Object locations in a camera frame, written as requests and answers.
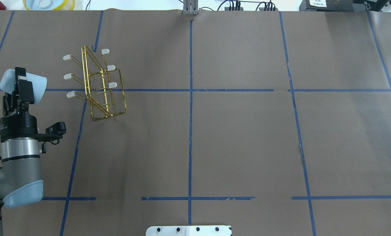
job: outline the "white bracket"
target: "white bracket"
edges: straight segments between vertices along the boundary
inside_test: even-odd
[[[146,236],[231,236],[231,226],[151,226]]]
[[[183,0],[184,15],[198,15],[198,0]]]

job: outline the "label sticker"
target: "label sticker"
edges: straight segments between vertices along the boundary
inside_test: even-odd
[[[311,6],[316,6],[321,8],[326,7],[326,0],[309,0],[309,3],[311,4]]]

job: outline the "white cap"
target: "white cap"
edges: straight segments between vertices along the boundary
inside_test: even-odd
[[[73,78],[72,73],[65,74],[65,76],[64,76],[65,80],[68,80],[68,79],[71,79],[71,78]]]
[[[116,82],[110,82],[110,83],[108,84],[108,87],[109,87],[110,89],[116,88],[116,87],[117,87],[117,83],[116,83]]]
[[[109,49],[107,49],[107,48],[101,50],[101,54],[102,55],[105,55],[105,54],[108,54],[108,53],[109,53]]]
[[[115,66],[114,65],[107,66],[107,69],[108,71],[115,70]]]
[[[67,93],[68,98],[76,97],[76,94],[74,94],[76,91],[71,91]]]
[[[63,57],[63,60],[71,60],[71,55],[70,55],[70,54],[65,55],[65,56]]]

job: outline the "gold wire rack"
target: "gold wire rack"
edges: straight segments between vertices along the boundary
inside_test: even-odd
[[[127,103],[125,100],[124,84],[122,81],[121,71],[114,65],[107,65],[105,60],[109,49],[102,49],[101,56],[104,61],[104,66],[97,60],[92,50],[87,46],[82,47],[82,62],[77,60],[73,55],[65,55],[63,60],[71,60],[83,69],[83,79],[73,73],[68,73],[64,76],[65,80],[73,79],[85,87],[85,94],[80,94],[77,91],[67,93],[68,98],[77,97],[90,105],[90,116],[93,120],[101,120],[111,116],[121,115],[127,112]],[[120,108],[120,112],[114,113],[113,108],[116,106],[112,90],[118,86],[117,82],[113,81],[111,73],[118,72],[119,83],[121,86],[122,99],[124,101],[124,109]],[[102,116],[95,115],[94,109],[102,112]]]

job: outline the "robotic arm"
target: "robotic arm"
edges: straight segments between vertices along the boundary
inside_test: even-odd
[[[46,153],[46,142],[57,141],[66,133],[64,122],[57,122],[38,133],[37,119],[29,114],[35,103],[32,82],[26,69],[14,70],[14,90],[3,96],[3,117],[0,119],[0,236],[3,235],[1,208],[14,208],[39,202],[43,197],[40,152]]]

